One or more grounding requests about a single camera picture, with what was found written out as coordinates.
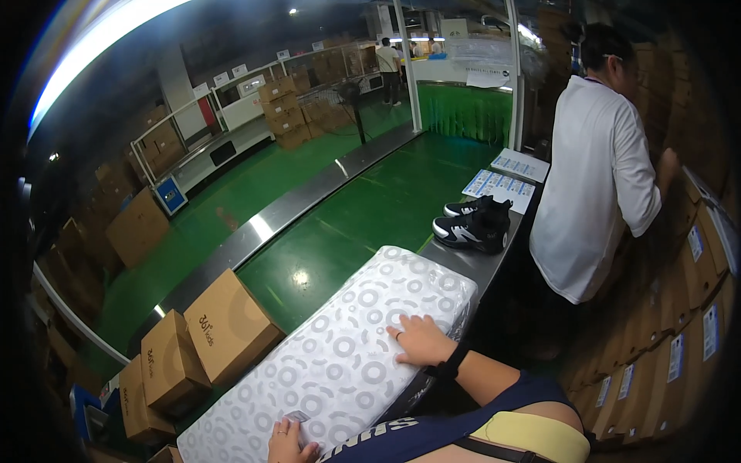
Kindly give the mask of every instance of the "white t-shirt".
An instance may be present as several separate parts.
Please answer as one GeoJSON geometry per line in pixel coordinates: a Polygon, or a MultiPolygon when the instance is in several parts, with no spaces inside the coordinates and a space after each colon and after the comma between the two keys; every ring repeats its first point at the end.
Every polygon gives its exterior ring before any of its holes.
{"type": "Polygon", "coordinates": [[[399,55],[396,54],[396,50],[391,47],[380,47],[376,50],[376,58],[378,59],[378,69],[382,73],[398,73],[396,69],[396,61],[399,59],[399,55]]]}
{"type": "Polygon", "coordinates": [[[553,291],[579,304],[605,281],[625,225],[641,236],[661,196],[638,111],[599,82],[569,80],[552,153],[530,253],[553,291]]]}

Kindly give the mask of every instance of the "worker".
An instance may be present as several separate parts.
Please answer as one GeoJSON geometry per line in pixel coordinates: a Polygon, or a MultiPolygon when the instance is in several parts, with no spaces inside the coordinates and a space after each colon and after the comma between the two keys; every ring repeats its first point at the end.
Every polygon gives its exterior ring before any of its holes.
{"type": "Polygon", "coordinates": [[[638,66],[631,43],[600,23],[562,27],[581,44],[586,77],[571,76],[556,103],[551,171],[530,234],[530,254],[545,300],[531,358],[551,359],[565,343],[564,315],[605,281],[627,225],[641,236],[679,172],[668,148],[657,172],[634,106],[638,66]]]}
{"type": "Polygon", "coordinates": [[[386,331],[404,350],[400,363],[435,367],[438,381],[457,382],[479,409],[452,418],[400,418],[378,424],[334,448],[299,449],[300,424],[276,422],[270,463],[568,462],[583,463],[594,440],[553,379],[531,376],[449,339],[429,316],[401,316],[386,331]]]}
{"type": "Polygon", "coordinates": [[[399,83],[402,75],[402,62],[396,50],[391,48],[391,40],[384,37],[381,47],[376,50],[378,68],[383,78],[383,104],[399,106],[399,83]]]}

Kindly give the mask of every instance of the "person's right hand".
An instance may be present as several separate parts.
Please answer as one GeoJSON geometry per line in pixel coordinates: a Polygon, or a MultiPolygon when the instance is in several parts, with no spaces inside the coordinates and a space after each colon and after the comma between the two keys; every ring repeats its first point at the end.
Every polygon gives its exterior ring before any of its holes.
{"type": "Polygon", "coordinates": [[[659,159],[658,175],[663,179],[670,181],[677,176],[679,169],[681,168],[682,165],[679,162],[677,153],[671,148],[665,149],[664,153],[661,155],[661,159],[659,159]]]}
{"type": "Polygon", "coordinates": [[[404,353],[396,356],[397,362],[436,367],[440,362],[446,362],[458,346],[457,342],[440,331],[429,315],[423,319],[417,315],[411,318],[402,315],[399,321],[404,330],[386,327],[388,334],[404,349],[404,353]]]}

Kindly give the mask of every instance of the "white pole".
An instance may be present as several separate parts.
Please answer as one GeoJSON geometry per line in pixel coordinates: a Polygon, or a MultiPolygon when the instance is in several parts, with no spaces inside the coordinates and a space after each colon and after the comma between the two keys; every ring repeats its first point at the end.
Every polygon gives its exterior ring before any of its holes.
{"type": "Polygon", "coordinates": [[[412,70],[412,56],[409,53],[409,39],[407,39],[407,28],[404,23],[404,12],[399,0],[393,0],[393,8],[396,11],[396,23],[399,25],[399,35],[404,45],[404,63],[407,67],[407,86],[409,87],[409,102],[412,107],[412,125],[414,132],[422,132],[422,111],[419,110],[419,94],[416,91],[416,81],[412,70]]]}
{"type": "Polygon", "coordinates": [[[524,101],[524,79],[522,78],[522,68],[519,61],[519,20],[517,18],[517,9],[514,0],[505,0],[507,15],[509,16],[510,40],[512,41],[512,68],[514,76],[510,76],[512,81],[512,122],[510,123],[510,133],[508,147],[512,150],[519,150],[522,143],[522,103],[524,101]]]}
{"type": "Polygon", "coordinates": [[[103,341],[100,336],[98,336],[95,331],[91,330],[90,327],[88,327],[85,322],[83,322],[76,313],[70,309],[70,306],[67,305],[67,303],[64,302],[64,300],[59,296],[59,294],[54,290],[51,283],[49,283],[49,280],[47,280],[46,275],[41,271],[41,268],[39,267],[36,262],[33,263],[33,274],[36,275],[36,278],[39,279],[39,282],[41,283],[41,286],[44,288],[44,290],[49,295],[49,299],[51,299],[51,302],[54,303],[55,306],[59,309],[60,312],[66,316],[72,324],[74,324],[78,330],[82,332],[82,334],[85,335],[86,338],[91,340],[94,345],[100,347],[100,349],[108,354],[109,356],[113,357],[116,361],[118,361],[121,364],[127,365],[129,363],[129,359],[126,358],[126,356],[122,355],[119,351],[114,349],[110,346],[106,341],[103,341]]]}

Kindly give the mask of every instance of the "man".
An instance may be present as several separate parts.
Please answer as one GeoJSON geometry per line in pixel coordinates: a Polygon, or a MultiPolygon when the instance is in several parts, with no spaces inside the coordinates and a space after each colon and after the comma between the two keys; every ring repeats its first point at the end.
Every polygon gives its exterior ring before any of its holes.
{"type": "Polygon", "coordinates": [[[399,83],[402,75],[402,62],[396,50],[391,48],[391,40],[384,37],[381,47],[376,50],[378,68],[383,77],[383,104],[399,106],[399,83]]]}

